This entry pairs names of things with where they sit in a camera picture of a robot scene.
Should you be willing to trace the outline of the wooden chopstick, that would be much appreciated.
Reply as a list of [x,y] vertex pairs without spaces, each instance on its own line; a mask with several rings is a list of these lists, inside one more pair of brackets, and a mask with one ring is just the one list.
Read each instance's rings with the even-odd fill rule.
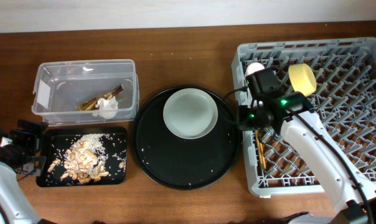
[[256,139],[256,145],[257,145],[258,153],[259,153],[259,143],[260,143],[260,139],[259,139],[259,131],[258,131],[258,130],[255,131],[255,139]]
[[264,157],[264,151],[263,151],[263,144],[259,143],[259,154],[260,154],[260,162],[263,170],[266,170],[266,162]]

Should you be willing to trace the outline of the pink plastic cup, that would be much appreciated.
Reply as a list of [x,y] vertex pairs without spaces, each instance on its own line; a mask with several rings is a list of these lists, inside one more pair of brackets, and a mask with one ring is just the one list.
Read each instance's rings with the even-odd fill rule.
[[260,63],[260,62],[253,62],[251,64],[249,64],[245,70],[245,74],[244,74],[244,77],[246,78],[247,76],[255,73],[255,72],[258,72],[260,70],[264,70],[265,69],[265,66]]

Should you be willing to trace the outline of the yellow bowl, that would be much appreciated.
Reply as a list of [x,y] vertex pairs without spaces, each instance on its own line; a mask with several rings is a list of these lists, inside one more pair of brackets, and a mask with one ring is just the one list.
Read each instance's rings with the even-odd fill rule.
[[309,96],[316,91],[317,83],[311,67],[305,63],[291,65],[288,75],[294,91]]

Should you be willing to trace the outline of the gold snack wrapper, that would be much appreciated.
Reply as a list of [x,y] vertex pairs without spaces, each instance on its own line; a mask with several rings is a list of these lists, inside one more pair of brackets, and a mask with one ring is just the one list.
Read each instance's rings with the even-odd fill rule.
[[87,100],[87,101],[84,101],[83,103],[78,104],[75,107],[75,109],[77,111],[90,111],[90,110],[93,110],[95,108],[95,105],[98,103],[98,101],[100,99],[109,100],[109,99],[113,98],[114,96],[118,95],[119,93],[121,93],[122,91],[123,91],[123,86],[122,85],[118,85],[115,89],[113,89],[111,91],[102,93],[102,94],[100,94],[98,96],[95,96],[94,98],[92,98],[90,100]]

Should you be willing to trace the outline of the white tissue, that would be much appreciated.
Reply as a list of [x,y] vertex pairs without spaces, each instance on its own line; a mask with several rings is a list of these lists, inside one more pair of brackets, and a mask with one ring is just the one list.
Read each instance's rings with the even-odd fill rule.
[[94,112],[92,113],[93,116],[101,116],[105,119],[111,119],[116,116],[117,112],[115,110],[118,109],[118,102],[115,97],[106,100],[101,98],[97,101],[94,107]]

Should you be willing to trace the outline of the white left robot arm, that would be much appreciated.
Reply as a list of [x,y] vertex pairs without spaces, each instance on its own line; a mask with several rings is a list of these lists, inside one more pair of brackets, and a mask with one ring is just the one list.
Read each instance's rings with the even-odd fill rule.
[[20,119],[17,129],[9,133],[0,129],[0,223],[50,223],[40,217],[19,185],[45,170],[47,158],[38,153],[48,125]]

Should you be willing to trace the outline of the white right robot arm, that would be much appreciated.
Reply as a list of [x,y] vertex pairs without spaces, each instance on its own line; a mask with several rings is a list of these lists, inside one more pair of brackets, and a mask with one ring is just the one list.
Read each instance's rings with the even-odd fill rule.
[[271,127],[310,168],[332,203],[332,218],[297,213],[285,223],[376,223],[376,185],[344,154],[300,92],[279,98],[253,94],[247,129]]

